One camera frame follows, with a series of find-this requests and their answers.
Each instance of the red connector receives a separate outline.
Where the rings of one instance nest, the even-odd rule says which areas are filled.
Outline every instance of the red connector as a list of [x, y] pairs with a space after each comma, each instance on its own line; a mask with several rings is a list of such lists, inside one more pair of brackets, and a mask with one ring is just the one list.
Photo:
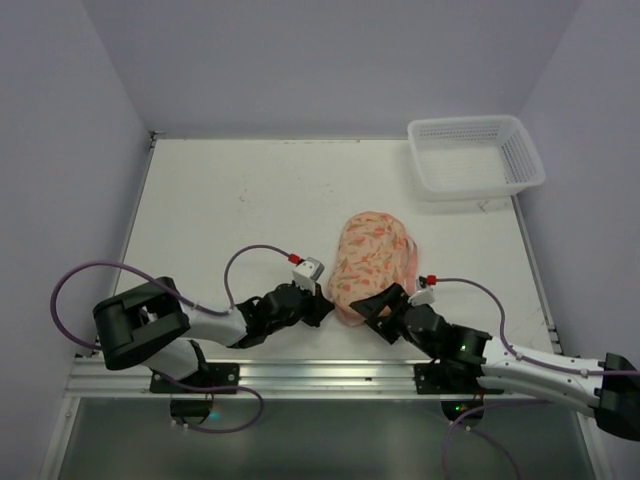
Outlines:
[[287, 260], [289, 260], [294, 265], [300, 265], [303, 262], [302, 257], [300, 257], [300, 255], [296, 255], [295, 253], [290, 253]]

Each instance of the tabletop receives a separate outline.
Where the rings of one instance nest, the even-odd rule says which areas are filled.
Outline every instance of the tabletop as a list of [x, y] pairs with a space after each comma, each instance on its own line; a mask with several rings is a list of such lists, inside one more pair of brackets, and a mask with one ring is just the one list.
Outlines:
[[[387, 212], [418, 245], [421, 275], [465, 277], [503, 302], [514, 344], [552, 352], [547, 323], [510, 198], [430, 203], [421, 198], [403, 140], [158, 140], [125, 262], [171, 276], [199, 302], [227, 305], [222, 273], [229, 257], [255, 243], [322, 261], [323, 287], [342, 227], [354, 214]], [[291, 264], [269, 251], [234, 263], [237, 301], [291, 281]], [[123, 272], [117, 291], [142, 281]], [[492, 335], [499, 316], [473, 287], [435, 287], [434, 309], [450, 323]], [[200, 342], [208, 358], [265, 361], [404, 360], [425, 355], [400, 340], [388, 345], [366, 327], [333, 314], [321, 327], [281, 330], [248, 350]]]

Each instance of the white plastic basket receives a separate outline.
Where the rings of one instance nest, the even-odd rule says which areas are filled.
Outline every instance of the white plastic basket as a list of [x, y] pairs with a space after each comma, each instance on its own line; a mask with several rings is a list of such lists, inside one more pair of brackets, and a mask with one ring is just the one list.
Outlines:
[[504, 197], [545, 180], [531, 137], [510, 115], [415, 120], [408, 131], [429, 200]]

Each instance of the floral pattern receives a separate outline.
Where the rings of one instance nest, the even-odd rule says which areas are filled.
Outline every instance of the floral pattern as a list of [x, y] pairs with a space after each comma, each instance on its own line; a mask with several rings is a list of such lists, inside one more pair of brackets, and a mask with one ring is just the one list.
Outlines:
[[417, 247], [395, 217], [364, 212], [349, 219], [329, 279], [338, 317], [347, 325], [361, 325], [364, 318], [349, 307], [351, 302], [377, 295], [394, 282], [414, 293], [417, 263]]

